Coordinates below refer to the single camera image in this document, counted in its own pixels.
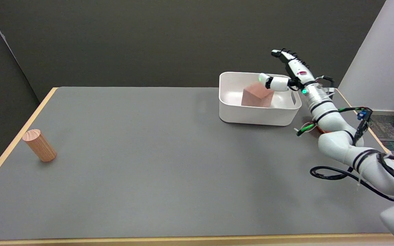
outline table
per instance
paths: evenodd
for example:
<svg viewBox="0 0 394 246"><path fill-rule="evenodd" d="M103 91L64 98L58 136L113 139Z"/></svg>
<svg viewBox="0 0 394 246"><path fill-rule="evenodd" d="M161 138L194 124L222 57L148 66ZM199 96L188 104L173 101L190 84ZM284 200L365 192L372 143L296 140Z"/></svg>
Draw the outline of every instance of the table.
<svg viewBox="0 0 394 246"><path fill-rule="evenodd" d="M309 174L347 168L319 133L295 135L310 118L304 104L286 127L225 123L217 88L54 88L0 158L0 243L394 243L379 219L393 203ZM19 141L33 128L51 163Z"/></svg>

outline white plastic bin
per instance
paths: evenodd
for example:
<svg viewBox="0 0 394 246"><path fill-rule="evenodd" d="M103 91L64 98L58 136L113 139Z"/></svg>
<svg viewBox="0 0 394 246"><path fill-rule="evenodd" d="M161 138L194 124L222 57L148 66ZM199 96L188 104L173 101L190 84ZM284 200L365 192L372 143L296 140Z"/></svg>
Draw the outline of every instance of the white plastic bin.
<svg viewBox="0 0 394 246"><path fill-rule="evenodd" d="M298 92L275 92L269 108L241 106L242 91L258 82L259 73L225 72L220 75L219 115L225 122L287 126L302 106ZM272 77L285 75L269 74Z"/></svg>

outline white robotic arm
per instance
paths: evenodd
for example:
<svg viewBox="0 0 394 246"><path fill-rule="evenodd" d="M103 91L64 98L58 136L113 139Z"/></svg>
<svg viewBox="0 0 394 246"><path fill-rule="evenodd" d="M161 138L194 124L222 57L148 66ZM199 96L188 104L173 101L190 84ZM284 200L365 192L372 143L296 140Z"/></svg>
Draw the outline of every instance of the white robotic arm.
<svg viewBox="0 0 394 246"><path fill-rule="evenodd" d="M272 50L272 56L286 65L290 79L273 78L261 73L259 81L265 84L267 89L274 91L294 90L294 87L302 90L314 123L328 132L319 137L320 151L349 166L348 171L357 171L378 193L383 193L383 197L394 196L394 176L391 174L394 173L394 157L381 154L373 148L363 147L361 136L368 127L367 122L362 121L364 125L360 124L358 129L350 126L340 115L327 91L316 81L308 65L295 53L285 49ZM381 219L394 235L394 206L381 213Z"/></svg>

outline wooden cylinder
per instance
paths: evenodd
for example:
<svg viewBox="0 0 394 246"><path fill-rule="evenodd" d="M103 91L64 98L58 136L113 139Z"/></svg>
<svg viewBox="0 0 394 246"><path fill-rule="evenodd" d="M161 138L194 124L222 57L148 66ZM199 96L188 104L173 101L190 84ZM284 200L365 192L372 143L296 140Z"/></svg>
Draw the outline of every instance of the wooden cylinder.
<svg viewBox="0 0 394 246"><path fill-rule="evenodd" d="M31 129L22 136L22 140L33 150L43 162L52 161L57 153L48 143L39 129Z"/></svg>

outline pink block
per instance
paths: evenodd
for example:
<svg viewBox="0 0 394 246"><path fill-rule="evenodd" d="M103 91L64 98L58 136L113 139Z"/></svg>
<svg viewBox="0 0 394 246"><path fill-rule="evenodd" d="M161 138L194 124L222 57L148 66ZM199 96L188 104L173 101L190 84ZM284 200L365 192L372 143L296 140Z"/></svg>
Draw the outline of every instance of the pink block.
<svg viewBox="0 0 394 246"><path fill-rule="evenodd" d="M267 89L263 84L255 82L242 91L242 106L268 108L272 103L274 90Z"/></svg>

